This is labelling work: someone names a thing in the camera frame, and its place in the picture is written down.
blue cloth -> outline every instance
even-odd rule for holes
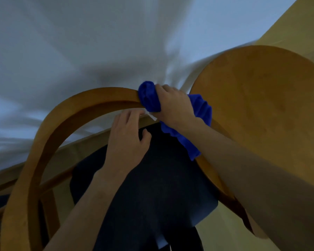
[[[143,82],[138,88],[138,96],[142,105],[149,112],[161,111],[160,102],[155,89],[155,84],[153,82]],[[212,107],[208,105],[207,101],[203,100],[200,94],[189,94],[188,97],[192,103],[194,115],[204,120],[206,125],[211,126]],[[183,135],[179,134],[176,130],[167,126],[162,121],[161,129],[164,133],[168,133],[178,139],[178,141],[186,148],[188,156],[191,160],[194,160],[194,158],[201,154],[200,151],[193,145],[193,143],[191,143]]]

right hand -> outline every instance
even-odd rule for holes
[[[155,85],[161,111],[151,113],[167,126],[180,132],[196,117],[189,97],[184,92],[168,85]]]

wooden chair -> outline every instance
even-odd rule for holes
[[[213,108],[211,127],[314,185],[314,64],[288,50],[248,46],[213,60],[195,81]],[[98,88],[56,106],[42,122],[4,211],[2,251],[41,250],[38,201],[42,173],[63,141],[103,114],[142,107],[137,91]],[[221,191],[220,201],[249,218],[203,156],[198,165]]]

left hand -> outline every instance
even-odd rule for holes
[[[142,140],[138,138],[138,122],[142,114],[144,111],[141,109],[124,110],[114,118],[103,166],[112,175],[126,177],[149,149],[151,134],[146,129]]]

